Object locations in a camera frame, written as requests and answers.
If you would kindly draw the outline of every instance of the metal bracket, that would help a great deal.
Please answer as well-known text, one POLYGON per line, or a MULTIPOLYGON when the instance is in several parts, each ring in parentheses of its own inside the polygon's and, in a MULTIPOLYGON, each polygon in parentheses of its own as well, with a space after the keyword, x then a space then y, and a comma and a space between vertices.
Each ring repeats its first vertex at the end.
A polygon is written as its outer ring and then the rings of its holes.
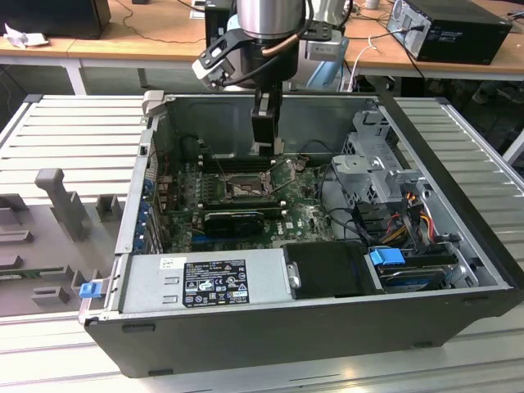
POLYGON ((311 23, 308 31, 302 36, 304 41, 331 41, 333 34, 333 26, 326 22, 317 22, 314 20, 311 23))

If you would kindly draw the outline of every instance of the white cable on desk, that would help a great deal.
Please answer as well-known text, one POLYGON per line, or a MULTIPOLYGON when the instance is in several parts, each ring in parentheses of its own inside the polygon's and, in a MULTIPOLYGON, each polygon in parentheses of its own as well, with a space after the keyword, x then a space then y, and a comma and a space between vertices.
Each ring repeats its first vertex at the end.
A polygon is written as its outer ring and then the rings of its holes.
POLYGON ((403 33, 405 32, 406 29, 398 29, 398 30, 395 30, 395 31, 391 31, 389 34, 383 34, 383 35, 380 35, 380 36, 375 36, 375 35, 370 35, 368 37, 368 46, 365 47, 364 49, 362 49, 362 51, 360 51, 359 55, 357 56, 357 58, 355 59, 355 63, 353 64, 353 69, 351 71, 351 75, 350 75, 350 85, 348 86, 347 88, 347 91, 349 93, 353 92, 353 87, 354 87, 354 84, 355 84, 355 70, 357 68, 357 64, 359 63, 359 60, 360 60, 360 57, 364 54, 364 52, 366 52, 368 49, 374 49, 374 50, 378 50, 378 48, 373 45, 373 43, 371 42, 371 39, 372 38, 382 38, 382 37, 387 37, 389 35, 392 35, 392 34, 396 34, 396 33, 403 33))

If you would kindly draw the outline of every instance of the power supply label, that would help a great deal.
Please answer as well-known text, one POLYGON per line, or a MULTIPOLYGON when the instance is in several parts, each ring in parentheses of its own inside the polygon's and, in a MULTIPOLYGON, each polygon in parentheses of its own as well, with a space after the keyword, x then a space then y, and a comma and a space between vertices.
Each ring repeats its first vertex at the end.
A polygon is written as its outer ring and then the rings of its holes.
POLYGON ((186 307, 249 303, 246 260, 190 262, 183 268, 186 307))

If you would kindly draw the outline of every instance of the power cable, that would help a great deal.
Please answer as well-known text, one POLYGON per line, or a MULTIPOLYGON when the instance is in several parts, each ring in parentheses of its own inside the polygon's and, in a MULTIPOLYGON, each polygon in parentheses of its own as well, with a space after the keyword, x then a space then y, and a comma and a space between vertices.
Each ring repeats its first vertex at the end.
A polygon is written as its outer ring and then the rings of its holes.
MULTIPOLYGON (((126 29, 132 30, 137 36, 139 36, 141 38, 148 39, 149 41, 156 41, 158 43, 199 43, 200 41, 204 41, 206 39, 206 38, 200 38, 197 41, 175 41, 175 40, 167 40, 167 39, 161 39, 161 38, 147 37, 147 36, 143 35, 142 33, 140 33, 132 25, 128 25, 128 19, 133 17, 134 11, 131 8, 129 8, 126 5, 124 5, 120 0, 116 0, 116 2, 119 3, 123 8, 125 8, 126 10, 129 11, 129 15, 125 16, 124 19, 122 20, 122 24, 124 25, 124 27, 126 29)), ((192 8, 192 6, 189 6, 188 4, 186 4, 184 2, 181 2, 181 3, 184 4, 185 6, 188 6, 188 7, 192 8)))

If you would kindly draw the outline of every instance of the yellow wire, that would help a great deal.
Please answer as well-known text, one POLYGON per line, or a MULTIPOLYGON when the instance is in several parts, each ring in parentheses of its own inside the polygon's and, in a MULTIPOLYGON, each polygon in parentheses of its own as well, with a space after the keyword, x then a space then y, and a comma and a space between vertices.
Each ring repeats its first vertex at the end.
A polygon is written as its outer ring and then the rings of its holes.
POLYGON ((398 236, 402 235, 406 231, 406 227, 402 227, 400 229, 397 229, 396 232, 392 233, 386 240, 383 241, 383 243, 388 243, 392 240, 395 240, 398 236))

